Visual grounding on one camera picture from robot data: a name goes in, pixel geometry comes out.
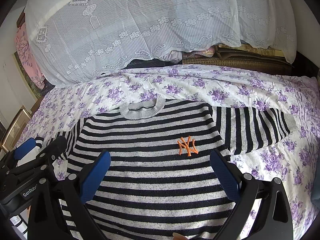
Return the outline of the person's thumb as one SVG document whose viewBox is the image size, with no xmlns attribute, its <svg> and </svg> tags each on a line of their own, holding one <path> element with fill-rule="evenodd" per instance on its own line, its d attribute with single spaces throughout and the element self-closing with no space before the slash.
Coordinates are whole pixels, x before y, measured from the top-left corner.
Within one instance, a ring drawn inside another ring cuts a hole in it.
<svg viewBox="0 0 320 240">
<path fill-rule="evenodd" d="M 176 232 L 174 232 L 172 236 L 173 236 L 173 240 L 188 240 L 186 237 Z"/>
</svg>

